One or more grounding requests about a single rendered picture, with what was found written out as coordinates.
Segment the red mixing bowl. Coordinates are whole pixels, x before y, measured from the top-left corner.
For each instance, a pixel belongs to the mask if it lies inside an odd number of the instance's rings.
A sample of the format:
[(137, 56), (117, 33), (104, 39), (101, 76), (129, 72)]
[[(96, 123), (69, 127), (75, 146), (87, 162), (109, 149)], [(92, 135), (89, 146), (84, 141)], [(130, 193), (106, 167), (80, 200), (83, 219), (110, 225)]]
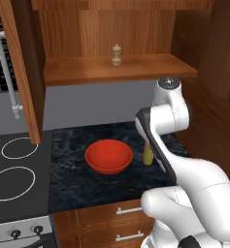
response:
[(101, 139), (92, 143), (84, 154), (88, 165), (102, 174), (124, 171), (133, 159), (129, 145), (117, 139)]

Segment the olive yellow bottle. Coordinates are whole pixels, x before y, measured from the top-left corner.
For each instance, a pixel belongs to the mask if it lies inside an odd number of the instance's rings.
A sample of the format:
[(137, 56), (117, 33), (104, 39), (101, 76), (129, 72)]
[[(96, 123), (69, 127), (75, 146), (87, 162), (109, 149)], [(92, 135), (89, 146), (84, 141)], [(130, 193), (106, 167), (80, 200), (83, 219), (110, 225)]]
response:
[(151, 165), (153, 162), (153, 153), (152, 153), (152, 150), (150, 149), (150, 146), (147, 142), (144, 145), (143, 162), (148, 166)]

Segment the wooden pepper shaker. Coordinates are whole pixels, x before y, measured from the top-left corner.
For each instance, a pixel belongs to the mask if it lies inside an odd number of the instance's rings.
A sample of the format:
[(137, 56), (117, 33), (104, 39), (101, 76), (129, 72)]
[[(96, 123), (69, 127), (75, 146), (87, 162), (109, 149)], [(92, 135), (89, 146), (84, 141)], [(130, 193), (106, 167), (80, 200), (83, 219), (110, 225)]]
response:
[(121, 47), (119, 45), (115, 45), (112, 48), (113, 58), (112, 58), (112, 64), (114, 66), (119, 66), (122, 62), (120, 55), (121, 55)]

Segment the wooden cabinet door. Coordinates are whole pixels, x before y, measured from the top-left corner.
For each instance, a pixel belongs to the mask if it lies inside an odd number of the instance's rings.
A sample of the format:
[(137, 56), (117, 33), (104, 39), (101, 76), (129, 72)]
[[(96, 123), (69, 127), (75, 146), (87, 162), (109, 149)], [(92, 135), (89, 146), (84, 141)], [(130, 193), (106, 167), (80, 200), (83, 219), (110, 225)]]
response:
[(36, 34), (31, 0), (0, 0), (0, 16), (32, 143), (42, 140), (45, 53)]
[(197, 78), (230, 103), (230, 0), (214, 0)]

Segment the wooden drawer front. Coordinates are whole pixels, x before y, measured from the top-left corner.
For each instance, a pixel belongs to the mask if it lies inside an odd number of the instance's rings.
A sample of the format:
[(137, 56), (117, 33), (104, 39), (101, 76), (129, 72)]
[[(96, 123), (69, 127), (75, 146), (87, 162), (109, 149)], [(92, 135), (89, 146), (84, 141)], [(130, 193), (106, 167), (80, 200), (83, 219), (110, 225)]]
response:
[(151, 229), (153, 219), (146, 216), (142, 210), (117, 214), (121, 210), (138, 208), (140, 200), (121, 201), (116, 203), (57, 212), (53, 214), (59, 233), (81, 233), (85, 230), (118, 225), (136, 225), (142, 229)]
[[(151, 225), (139, 227), (138, 225), (120, 225), (111, 227), (95, 225), (91, 228), (57, 227), (60, 248), (140, 248), (144, 238), (150, 233)], [(127, 236), (137, 231), (144, 233), (141, 238), (133, 238), (115, 242), (117, 234)]]

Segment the black hob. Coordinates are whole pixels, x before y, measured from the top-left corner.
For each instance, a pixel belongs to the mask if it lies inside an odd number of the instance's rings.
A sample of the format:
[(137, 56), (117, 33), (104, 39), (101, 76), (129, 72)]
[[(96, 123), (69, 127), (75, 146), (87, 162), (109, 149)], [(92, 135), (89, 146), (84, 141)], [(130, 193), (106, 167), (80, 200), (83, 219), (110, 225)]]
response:
[(52, 132), (32, 144), (27, 133), (0, 136), (0, 223), (46, 215)]

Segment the silver oven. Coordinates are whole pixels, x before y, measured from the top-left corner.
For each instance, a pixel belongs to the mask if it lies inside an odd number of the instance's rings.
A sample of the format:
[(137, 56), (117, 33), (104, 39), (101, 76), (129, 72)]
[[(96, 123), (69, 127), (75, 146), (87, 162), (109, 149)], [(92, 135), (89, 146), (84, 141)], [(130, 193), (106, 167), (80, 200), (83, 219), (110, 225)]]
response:
[[(44, 228), (40, 235), (36, 235), (33, 232), (33, 228), (35, 226), (42, 226)], [(12, 230), (21, 231), (21, 235), (18, 239), (13, 239), (11, 237)], [(26, 248), (27, 246), (38, 241), (41, 235), (48, 233), (52, 233), (54, 235), (53, 226), (48, 215), (2, 223), (0, 224), (0, 248)]]

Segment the wooden wall cabinet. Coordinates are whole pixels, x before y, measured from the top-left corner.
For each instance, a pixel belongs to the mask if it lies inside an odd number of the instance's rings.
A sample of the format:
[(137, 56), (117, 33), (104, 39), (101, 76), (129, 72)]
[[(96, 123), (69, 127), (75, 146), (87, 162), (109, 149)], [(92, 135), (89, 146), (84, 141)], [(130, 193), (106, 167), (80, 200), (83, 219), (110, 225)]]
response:
[[(39, 14), (47, 86), (194, 77), (171, 53), (176, 14), (210, 11), (214, 0), (31, 0)], [(112, 48), (121, 47), (119, 66)]]

